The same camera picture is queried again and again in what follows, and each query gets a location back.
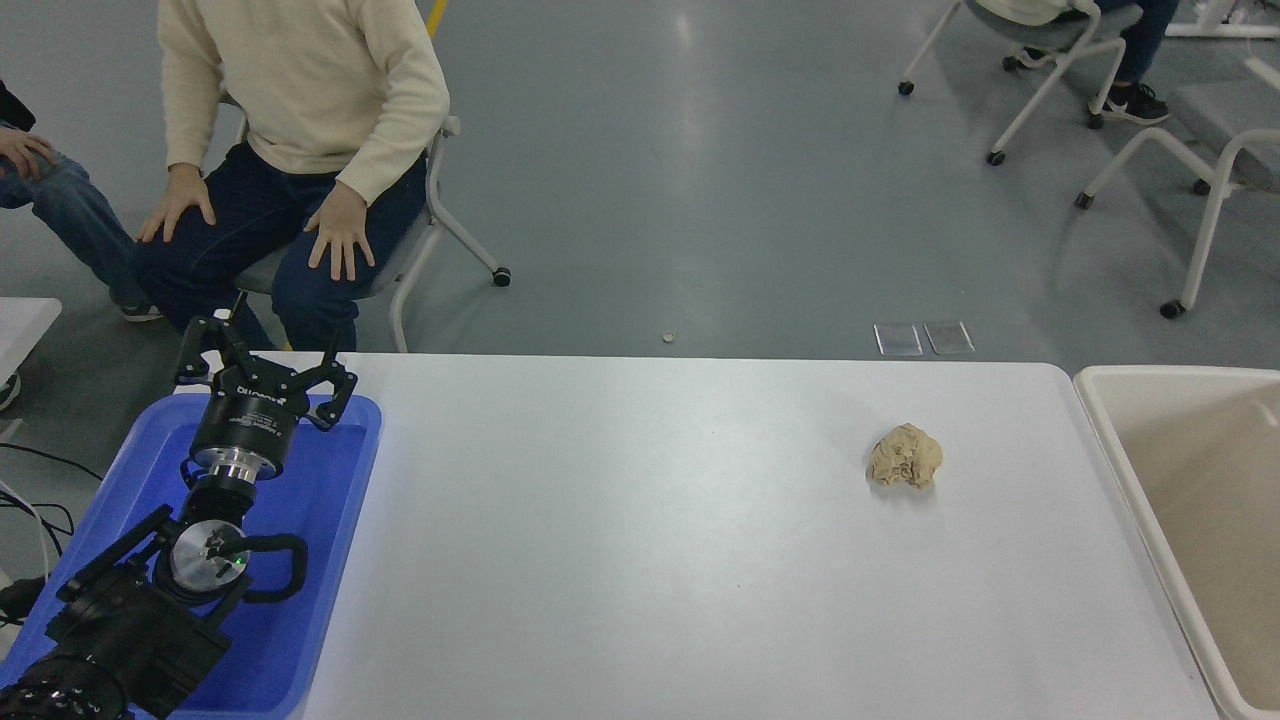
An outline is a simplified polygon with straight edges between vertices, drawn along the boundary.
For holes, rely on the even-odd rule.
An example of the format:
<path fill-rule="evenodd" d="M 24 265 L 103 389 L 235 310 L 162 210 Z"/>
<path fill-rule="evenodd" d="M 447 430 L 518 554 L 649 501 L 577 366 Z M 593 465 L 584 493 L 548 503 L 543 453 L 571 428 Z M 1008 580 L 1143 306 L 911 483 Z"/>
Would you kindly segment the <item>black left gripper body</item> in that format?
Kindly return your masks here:
<path fill-rule="evenodd" d="M 278 382 L 251 386 L 242 370 L 219 372 L 189 457 L 214 468 L 252 455 L 260 473 L 285 469 L 294 433 L 307 413 L 307 393 L 279 395 Z"/>

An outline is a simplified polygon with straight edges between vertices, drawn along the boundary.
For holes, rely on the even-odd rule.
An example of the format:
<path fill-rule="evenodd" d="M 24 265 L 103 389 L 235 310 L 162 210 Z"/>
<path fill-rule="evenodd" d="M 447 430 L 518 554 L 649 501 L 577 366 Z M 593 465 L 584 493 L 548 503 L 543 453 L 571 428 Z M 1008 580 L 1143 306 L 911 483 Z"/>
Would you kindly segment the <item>seated person's right hand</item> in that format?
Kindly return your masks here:
<path fill-rule="evenodd" d="M 177 236 L 180 219 L 196 210 L 206 225 L 218 223 L 202 170 L 191 163 L 174 163 L 166 169 L 168 182 L 159 205 L 148 214 L 134 241 L 151 243 L 159 237 L 170 243 Z"/>

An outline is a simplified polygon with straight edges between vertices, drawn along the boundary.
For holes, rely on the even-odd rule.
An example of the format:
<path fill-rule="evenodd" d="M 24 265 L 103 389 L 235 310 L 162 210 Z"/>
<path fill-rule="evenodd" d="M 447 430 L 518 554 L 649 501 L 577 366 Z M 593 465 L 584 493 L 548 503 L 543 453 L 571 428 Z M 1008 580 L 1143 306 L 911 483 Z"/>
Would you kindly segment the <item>seated person's left hand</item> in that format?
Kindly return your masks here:
<path fill-rule="evenodd" d="M 315 236 L 307 266 L 320 269 L 328 263 L 329 277 L 334 282 L 355 282 L 360 261 L 366 268 L 374 268 L 376 259 L 366 234 L 367 209 L 361 195 L 346 183 L 335 182 L 303 227 L 305 233 Z"/>

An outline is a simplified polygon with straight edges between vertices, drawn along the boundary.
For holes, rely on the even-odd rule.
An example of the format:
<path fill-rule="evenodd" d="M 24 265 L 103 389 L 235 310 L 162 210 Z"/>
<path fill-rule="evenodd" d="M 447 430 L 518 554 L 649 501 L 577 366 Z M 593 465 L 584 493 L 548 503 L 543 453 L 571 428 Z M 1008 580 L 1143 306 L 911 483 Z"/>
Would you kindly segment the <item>edge person's hand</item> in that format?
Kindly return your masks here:
<path fill-rule="evenodd" d="M 1 156 L 23 179 L 41 181 L 45 167 L 55 167 L 55 147 L 44 137 L 15 127 L 1 127 Z"/>

